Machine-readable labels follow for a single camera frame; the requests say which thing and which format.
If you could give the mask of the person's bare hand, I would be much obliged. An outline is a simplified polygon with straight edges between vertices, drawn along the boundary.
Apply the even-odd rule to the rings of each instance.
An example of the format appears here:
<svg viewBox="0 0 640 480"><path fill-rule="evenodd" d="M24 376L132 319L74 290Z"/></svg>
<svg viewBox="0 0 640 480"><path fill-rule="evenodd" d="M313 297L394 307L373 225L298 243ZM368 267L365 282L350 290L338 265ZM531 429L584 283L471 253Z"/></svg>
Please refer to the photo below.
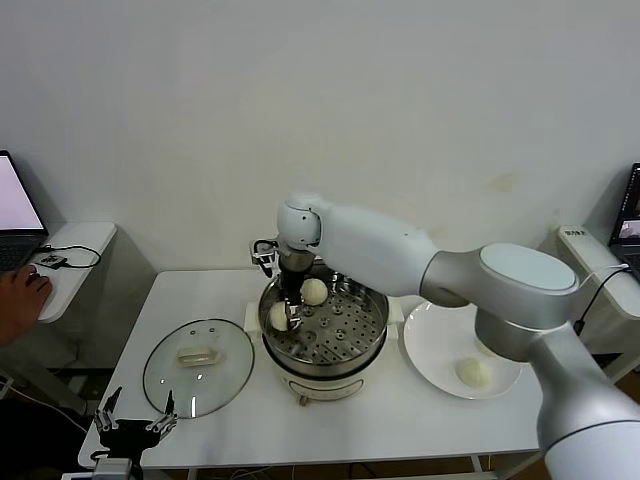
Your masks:
<svg viewBox="0 0 640 480"><path fill-rule="evenodd" d="M38 322L53 285L34 265L1 274L1 346L5 347Z"/></svg>

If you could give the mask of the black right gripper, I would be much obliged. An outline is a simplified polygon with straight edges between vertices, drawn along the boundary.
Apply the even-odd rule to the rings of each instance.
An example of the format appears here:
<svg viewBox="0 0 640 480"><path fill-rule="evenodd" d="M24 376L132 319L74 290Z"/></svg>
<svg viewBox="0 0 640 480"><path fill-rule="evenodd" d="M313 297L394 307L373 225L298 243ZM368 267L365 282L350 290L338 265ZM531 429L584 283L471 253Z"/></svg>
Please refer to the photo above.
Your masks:
<svg viewBox="0 0 640 480"><path fill-rule="evenodd" d="M300 289L312 264L313 256L309 255L281 256L279 259L280 285L286 299L285 315L288 330L295 330L301 325L303 304L292 300L301 299Z"/></svg>

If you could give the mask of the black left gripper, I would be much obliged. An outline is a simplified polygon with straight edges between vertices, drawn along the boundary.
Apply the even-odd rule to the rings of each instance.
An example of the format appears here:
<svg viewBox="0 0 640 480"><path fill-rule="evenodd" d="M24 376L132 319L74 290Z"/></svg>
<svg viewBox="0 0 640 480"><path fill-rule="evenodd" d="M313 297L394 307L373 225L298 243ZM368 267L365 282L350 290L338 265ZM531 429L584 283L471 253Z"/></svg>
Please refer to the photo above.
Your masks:
<svg viewBox="0 0 640 480"><path fill-rule="evenodd" d="M109 449L148 449L158 444L158 433L170 431L177 423L173 391L170 390L164 413L155 421L121 419L114 417L114 410L122 387L119 386L97 409L94 422L99 430L100 442Z"/></svg>

